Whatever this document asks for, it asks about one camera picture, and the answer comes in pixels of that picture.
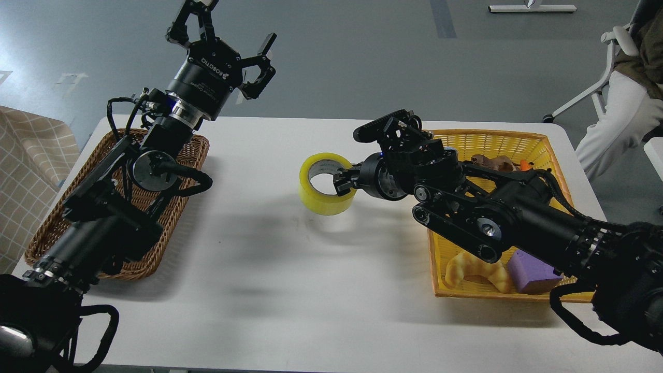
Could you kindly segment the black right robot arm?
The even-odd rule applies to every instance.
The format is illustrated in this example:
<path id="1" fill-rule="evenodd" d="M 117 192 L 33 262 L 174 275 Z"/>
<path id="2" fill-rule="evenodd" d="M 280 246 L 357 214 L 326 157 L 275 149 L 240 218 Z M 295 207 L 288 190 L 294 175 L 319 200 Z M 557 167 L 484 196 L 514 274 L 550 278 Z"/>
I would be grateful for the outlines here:
<path id="1" fill-rule="evenodd" d="M 661 226 L 578 212 L 549 169 L 507 172 L 460 161 L 405 109 L 358 127 L 353 137 L 377 142 L 381 151 L 334 170 L 338 196 L 363 190 L 396 201 L 412 194 L 417 222 L 484 262 L 517 247 L 576 278 L 549 300 L 580 337 L 661 352 Z"/>

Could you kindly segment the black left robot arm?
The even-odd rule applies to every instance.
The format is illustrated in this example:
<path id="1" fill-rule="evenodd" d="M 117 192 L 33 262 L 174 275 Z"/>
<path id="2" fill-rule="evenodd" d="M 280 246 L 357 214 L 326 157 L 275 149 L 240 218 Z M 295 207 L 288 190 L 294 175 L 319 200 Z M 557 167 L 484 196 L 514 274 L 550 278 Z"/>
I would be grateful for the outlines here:
<path id="1" fill-rule="evenodd" d="M 164 232 L 160 217 L 176 197 L 210 189 L 206 173 L 176 157 L 229 96 L 259 97 L 275 76 L 270 33 L 255 56 L 216 36 L 217 2 L 186 1 L 166 33 L 186 59 L 165 91 L 107 102 L 116 144 L 63 202 L 69 228 L 20 278 L 2 275 L 2 372 L 92 372 L 118 330 L 111 305 L 82 303 L 100 274 L 141 260 Z"/>

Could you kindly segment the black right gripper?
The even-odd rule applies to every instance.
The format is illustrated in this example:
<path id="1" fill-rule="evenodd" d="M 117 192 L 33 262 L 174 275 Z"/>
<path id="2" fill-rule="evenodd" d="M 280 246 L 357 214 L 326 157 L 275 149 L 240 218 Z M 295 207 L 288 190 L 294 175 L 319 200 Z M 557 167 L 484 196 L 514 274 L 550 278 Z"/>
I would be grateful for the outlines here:
<path id="1" fill-rule="evenodd" d="M 389 173 L 383 153 L 374 153 L 363 162 L 333 170 L 333 185 L 338 197 L 362 190 L 374 198 L 398 201 L 407 197 L 396 179 Z"/>

